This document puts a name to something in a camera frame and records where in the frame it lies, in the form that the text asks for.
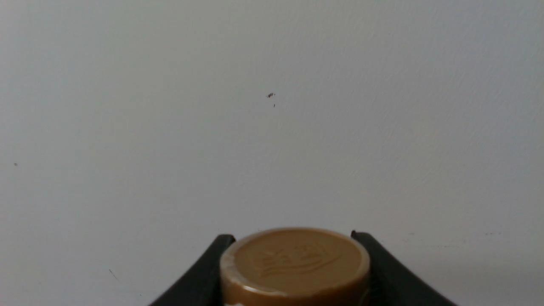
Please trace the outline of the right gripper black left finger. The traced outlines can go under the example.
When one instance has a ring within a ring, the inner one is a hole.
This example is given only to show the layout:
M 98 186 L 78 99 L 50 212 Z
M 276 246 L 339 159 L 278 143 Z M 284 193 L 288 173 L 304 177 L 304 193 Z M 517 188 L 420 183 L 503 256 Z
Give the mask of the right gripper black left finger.
M 216 236 L 190 269 L 150 306 L 223 306 L 220 258 L 235 241 L 230 234 Z

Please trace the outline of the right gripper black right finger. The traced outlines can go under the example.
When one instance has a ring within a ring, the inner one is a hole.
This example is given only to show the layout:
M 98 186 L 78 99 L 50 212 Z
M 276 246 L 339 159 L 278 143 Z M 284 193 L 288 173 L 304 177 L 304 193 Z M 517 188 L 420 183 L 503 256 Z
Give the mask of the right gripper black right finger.
M 369 233 L 353 230 L 351 237 L 368 251 L 371 258 L 368 306 L 455 305 L 412 273 Z

